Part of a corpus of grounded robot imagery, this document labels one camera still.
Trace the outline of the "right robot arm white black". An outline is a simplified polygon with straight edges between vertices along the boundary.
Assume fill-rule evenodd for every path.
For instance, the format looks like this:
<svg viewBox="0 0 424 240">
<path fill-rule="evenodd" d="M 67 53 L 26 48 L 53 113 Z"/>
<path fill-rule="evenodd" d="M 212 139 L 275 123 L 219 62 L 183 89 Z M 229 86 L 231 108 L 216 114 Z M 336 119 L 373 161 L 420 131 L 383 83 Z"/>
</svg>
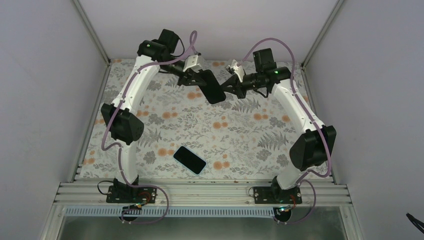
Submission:
<svg viewBox="0 0 424 240">
<path fill-rule="evenodd" d="M 278 204 L 290 197 L 290 190 L 298 187 L 313 167 L 329 163 L 334 147 L 336 130 L 326 126 L 311 110 L 298 91 L 292 73 L 287 67 L 278 67 L 270 48 L 253 52 L 255 72 L 247 74 L 242 65 L 232 60 L 225 69 L 231 77 L 221 88 L 239 99 L 247 91 L 265 88 L 286 110 L 299 138 L 289 150 L 290 163 L 271 182 L 271 198 Z"/>
</svg>

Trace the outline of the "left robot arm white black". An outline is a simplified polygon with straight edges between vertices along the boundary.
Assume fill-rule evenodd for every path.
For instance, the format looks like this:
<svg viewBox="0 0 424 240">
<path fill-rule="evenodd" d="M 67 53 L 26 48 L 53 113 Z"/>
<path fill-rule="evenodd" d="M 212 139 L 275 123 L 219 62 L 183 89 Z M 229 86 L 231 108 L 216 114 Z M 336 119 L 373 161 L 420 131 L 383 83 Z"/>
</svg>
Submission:
<svg viewBox="0 0 424 240">
<path fill-rule="evenodd" d="M 101 106 L 106 124 L 101 149 L 108 151 L 117 147 L 118 171 L 113 180 L 111 194 L 119 194 L 131 203 L 139 197 L 139 175 L 136 169 L 137 142 L 144 131 L 144 123 L 136 116 L 137 107 L 160 70 L 182 78 L 184 86 L 203 85 L 195 74 L 202 69 L 201 53 L 195 49 L 197 31 L 192 31 L 189 46 L 182 54 L 174 52 L 181 38 L 173 31 L 163 29 L 159 38 L 143 41 L 129 78 L 122 90 L 110 104 Z"/>
</svg>

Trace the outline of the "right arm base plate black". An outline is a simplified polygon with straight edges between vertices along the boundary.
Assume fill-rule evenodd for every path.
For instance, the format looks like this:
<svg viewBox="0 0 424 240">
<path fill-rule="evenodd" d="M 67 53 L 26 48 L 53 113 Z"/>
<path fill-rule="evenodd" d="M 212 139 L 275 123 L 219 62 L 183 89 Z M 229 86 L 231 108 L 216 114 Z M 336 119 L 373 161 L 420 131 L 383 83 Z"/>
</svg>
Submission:
<svg viewBox="0 0 424 240">
<path fill-rule="evenodd" d="M 287 190 L 275 190 L 271 186 L 253 187 L 253 198 L 255 204 L 302 204 L 302 194 L 299 187 Z"/>
</svg>

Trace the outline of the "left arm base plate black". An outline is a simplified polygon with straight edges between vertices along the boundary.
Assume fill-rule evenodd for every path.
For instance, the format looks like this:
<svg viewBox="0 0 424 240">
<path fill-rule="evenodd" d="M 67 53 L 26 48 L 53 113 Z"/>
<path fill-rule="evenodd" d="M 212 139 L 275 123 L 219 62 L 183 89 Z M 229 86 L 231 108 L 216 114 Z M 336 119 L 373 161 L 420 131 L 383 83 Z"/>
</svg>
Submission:
<svg viewBox="0 0 424 240">
<path fill-rule="evenodd" d="M 157 188 L 154 187 L 115 187 L 110 186 L 106 195 L 107 203 L 154 204 Z"/>
</svg>

